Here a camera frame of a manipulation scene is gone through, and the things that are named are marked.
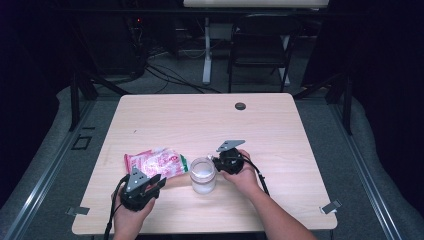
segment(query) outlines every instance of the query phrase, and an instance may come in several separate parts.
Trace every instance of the plastic bag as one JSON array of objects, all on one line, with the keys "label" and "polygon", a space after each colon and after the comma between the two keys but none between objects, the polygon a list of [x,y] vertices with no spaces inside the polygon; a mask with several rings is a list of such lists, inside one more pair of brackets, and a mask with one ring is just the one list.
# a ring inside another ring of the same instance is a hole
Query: plastic bag
[{"label": "plastic bag", "polygon": [[124,160],[127,173],[131,173],[135,166],[149,178],[156,174],[161,174],[161,179],[171,178],[188,171],[184,156],[169,148],[156,148],[137,155],[125,154]]}]

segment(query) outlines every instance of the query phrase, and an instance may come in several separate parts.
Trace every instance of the clear plastic cup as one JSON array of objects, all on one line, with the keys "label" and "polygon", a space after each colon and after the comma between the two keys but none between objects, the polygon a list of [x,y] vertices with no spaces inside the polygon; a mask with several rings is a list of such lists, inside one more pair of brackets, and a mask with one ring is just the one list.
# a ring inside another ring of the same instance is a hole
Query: clear plastic cup
[{"label": "clear plastic cup", "polygon": [[216,183],[215,165],[208,158],[197,158],[190,166],[191,185],[199,194],[212,192]]}]

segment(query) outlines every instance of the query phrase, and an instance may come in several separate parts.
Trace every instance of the office chair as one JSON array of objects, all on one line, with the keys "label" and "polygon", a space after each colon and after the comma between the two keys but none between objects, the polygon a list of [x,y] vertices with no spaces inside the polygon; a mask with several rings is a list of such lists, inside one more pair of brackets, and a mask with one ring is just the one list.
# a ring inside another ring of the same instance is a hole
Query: office chair
[{"label": "office chair", "polygon": [[[231,49],[227,73],[228,92],[231,93],[233,66],[285,68],[280,92],[284,90],[291,53],[302,24],[292,16],[276,14],[251,14],[243,16],[233,24]],[[283,38],[289,36],[287,47]]]}]

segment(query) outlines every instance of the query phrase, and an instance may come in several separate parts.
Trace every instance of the table leg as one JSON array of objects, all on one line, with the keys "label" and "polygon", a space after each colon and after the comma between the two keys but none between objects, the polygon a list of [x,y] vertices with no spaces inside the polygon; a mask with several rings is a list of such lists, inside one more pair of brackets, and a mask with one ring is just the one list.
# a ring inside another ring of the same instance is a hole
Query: table leg
[{"label": "table leg", "polygon": [[203,67],[203,84],[211,83],[211,39],[209,34],[209,18],[205,18],[205,65]]},{"label": "table leg", "polygon": [[[280,37],[281,37],[281,41],[283,42],[284,49],[287,48],[287,44],[289,43],[289,36],[280,36]],[[280,80],[281,81],[283,81],[283,76],[284,76],[285,70],[286,70],[285,68],[279,68],[278,69],[278,73],[280,74]],[[284,82],[284,86],[285,87],[290,86],[289,75],[287,75],[287,77],[286,77],[286,81]]]}]

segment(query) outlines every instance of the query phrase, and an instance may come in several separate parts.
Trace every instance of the desk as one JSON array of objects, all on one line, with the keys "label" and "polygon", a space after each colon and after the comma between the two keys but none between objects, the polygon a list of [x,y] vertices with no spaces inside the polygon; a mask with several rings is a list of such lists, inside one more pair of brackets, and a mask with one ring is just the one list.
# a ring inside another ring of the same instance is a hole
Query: desk
[{"label": "desk", "polygon": [[[236,110],[235,104],[246,104]],[[308,229],[333,229],[334,213],[294,100],[289,94],[126,95],[121,98],[81,202],[75,234],[103,234],[110,196],[125,175],[124,154],[169,147],[189,162],[225,140],[246,140],[240,148],[265,176],[272,198]],[[220,174],[215,189],[200,195],[189,178],[161,190],[141,233],[218,233],[263,231],[251,203]]]},{"label": "desk", "polygon": [[[326,8],[329,0],[184,0],[188,8]],[[209,18],[205,20],[205,64],[203,84],[210,84],[212,58],[210,52]],[[282,77],[285,69],[279,69]]]}]

